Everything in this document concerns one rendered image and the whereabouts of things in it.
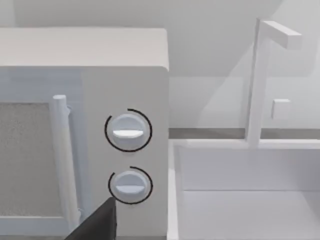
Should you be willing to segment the white microwave knob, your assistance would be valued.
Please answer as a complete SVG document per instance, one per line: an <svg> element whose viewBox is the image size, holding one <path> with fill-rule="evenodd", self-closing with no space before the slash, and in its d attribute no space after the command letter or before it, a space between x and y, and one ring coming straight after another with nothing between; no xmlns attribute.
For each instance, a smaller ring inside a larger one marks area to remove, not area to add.
<svg viewBox="0 0 320 240"><path fill-rule="evenodd" d="M111 186L113 193L120 200L136 202L145 196L149 184L144 175L128 170L117 174Z"/></svg>
<svg viewBox="0 0 320 240"><path fill-rule="evenodd" d="M112 118L107 133L115 146L124 150L133 150L145 143L147 125L142 117L125 113Z"/></svg>

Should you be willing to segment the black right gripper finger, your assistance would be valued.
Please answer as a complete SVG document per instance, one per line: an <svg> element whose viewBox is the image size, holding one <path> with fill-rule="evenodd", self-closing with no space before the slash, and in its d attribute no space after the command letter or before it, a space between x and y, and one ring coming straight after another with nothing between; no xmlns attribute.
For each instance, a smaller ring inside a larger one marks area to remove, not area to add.
<svg viewBox="0 0 320 240"><path fill-rule="evenodd" d="M64 240L116 240L116 199L109 197Z"/></svg>

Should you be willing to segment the pale microwave oven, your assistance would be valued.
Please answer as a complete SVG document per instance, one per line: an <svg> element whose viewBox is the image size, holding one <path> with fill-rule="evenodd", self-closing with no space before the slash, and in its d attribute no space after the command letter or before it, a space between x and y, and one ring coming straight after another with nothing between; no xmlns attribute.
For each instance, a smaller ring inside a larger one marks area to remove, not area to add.
<svg viewBox="0 0 320 240"><path fill-rule="evenodd" d="M0 28L0 67L69 69L81 73L92 204L117 204L117 240L163 240L168 231L169 54L162 28ZM144 144L122 149L108 136L112 118L136 114ZM139 201L113 193L117 174L135 171L148 182Z"/></svg>

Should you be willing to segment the microwave door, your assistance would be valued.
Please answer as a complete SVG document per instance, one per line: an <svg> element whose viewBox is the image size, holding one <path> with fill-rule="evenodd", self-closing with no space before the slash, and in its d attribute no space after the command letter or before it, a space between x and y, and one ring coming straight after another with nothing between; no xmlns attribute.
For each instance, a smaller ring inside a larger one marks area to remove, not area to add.
<svg viewBox="0 0 320 240"><path fill-rule="evenodd" d="M74 118L82 99L79 70L0 71L0 235L63 235L63 213L55 151L53 96L65 95L74 173Z"/></svg>

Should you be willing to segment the tall white tap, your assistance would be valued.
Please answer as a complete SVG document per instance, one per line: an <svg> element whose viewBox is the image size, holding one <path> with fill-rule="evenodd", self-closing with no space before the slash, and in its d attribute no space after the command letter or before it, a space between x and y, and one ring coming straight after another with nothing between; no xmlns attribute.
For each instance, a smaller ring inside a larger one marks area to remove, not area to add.
<svg viewBox="0 0 320 240"><path fill-rule="evenodd" d="M286 50L295 51L302 48L303 36L274 20L260 18L256 20L248 95L248 117L245 127L245 140L248 147L252 149L259 146L261 139L271 42Z"/></svg>

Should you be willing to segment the white sink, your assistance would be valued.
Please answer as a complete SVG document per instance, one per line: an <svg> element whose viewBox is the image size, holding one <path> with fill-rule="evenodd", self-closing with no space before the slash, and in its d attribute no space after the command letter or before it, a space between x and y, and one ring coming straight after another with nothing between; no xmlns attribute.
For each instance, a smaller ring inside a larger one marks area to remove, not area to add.
<svg viewBox="0 0 320 240"><path fill-rule="evenodd" d="M320 141L171 139L172 240L320 240Z"/></svg>

